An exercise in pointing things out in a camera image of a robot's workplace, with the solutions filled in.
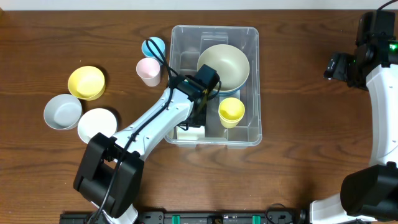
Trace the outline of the dark blue bowl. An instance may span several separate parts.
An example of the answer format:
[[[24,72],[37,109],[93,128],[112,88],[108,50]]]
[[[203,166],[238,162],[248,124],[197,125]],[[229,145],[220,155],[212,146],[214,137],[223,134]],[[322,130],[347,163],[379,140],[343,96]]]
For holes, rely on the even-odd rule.
[[[241,89],[243,89],[246,86],[246,82],[244,82],[241,86],[235,88],[235,89],[223,89],[224,84],[223,83],[218,83],[215,88],[213,89],[213,93],[217,93],[220,96],[229,96],[233,95],[237,92],[239,92]]]

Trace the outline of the beige bowl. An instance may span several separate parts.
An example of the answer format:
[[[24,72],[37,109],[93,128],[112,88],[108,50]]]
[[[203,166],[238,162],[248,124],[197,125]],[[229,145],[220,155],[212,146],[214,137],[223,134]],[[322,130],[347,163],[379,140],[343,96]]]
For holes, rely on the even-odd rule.
[[[207,48],[197,62],[197,70],[206,64],[217,71],[225,89],[235,89],[247,81],[250,64],[246,55],[237,47],[218,44]]]

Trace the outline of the yellow cup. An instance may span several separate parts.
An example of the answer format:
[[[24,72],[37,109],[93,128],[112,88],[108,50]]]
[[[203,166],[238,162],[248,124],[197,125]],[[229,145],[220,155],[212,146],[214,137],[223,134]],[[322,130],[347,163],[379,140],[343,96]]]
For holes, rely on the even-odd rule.
[[[221,125],[227,129],[236,127],[241,120],[242,120],[242,118],[230,120],[230,119],[225,119],[224,117],[220,116]]]
[[[245,111],[243,102],[233,97],[225,98],[218,107],[220,118],[230,122],[241,120]]]

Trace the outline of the cream cup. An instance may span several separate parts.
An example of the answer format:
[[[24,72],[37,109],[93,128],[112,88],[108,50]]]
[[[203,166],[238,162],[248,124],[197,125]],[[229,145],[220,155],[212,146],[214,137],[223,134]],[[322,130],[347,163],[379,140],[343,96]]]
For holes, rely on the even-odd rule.
[[[187,130],[183,129],[182,127],[178,127],[176,133],[177,139],[179,140],[198,140],[205,137],[205,127],[188,127]]]

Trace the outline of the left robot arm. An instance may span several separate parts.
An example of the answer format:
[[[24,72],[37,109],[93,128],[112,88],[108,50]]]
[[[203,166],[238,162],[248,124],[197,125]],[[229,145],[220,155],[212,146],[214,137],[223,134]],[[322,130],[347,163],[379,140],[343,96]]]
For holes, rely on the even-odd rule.
[[[88,142],[73,187],[98,206],[85,223],[134,223],[144,161],[174,127],[199,114],[221,87],[220,76],[202,65],[196,75],[171,68],[163,95],[139,119],[110,137],[95,134]]]

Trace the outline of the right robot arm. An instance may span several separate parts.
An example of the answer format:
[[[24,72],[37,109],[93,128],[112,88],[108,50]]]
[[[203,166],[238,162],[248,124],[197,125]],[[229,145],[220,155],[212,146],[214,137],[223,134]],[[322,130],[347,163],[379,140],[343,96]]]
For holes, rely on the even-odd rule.
[[[359,21],[354,54],[335,53],[324,77],[367,90],[373,148],[369,166],[345,177],[338,194],[310,204],[309,223],[397,220],[397,40],[394,12],[377,9]]]

